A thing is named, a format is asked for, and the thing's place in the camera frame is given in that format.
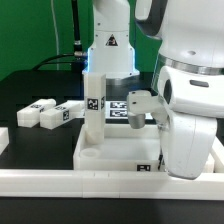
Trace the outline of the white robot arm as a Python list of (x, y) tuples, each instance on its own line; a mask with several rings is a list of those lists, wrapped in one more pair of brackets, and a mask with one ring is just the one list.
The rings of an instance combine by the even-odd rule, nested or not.
[(158, 39), (152, 88), (127, 96), (132, 128), (156, 120), (169, 175), (195, 179), (203, 171), (224, 118), (224, 0), (92, 0), (94, 42), (84, 70), (87, 139), (104, 139), (106, 82), (133, 72), (129, 22)]

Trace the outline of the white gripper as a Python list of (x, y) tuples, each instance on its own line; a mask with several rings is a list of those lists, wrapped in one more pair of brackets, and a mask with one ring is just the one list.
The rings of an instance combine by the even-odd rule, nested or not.
[(158, 96), (165, 110), (160, 145), (169, 175), (194, 180), (203, 172), (217, 120), (224, 118), (224, 75), (199, 75), (164, 66)]

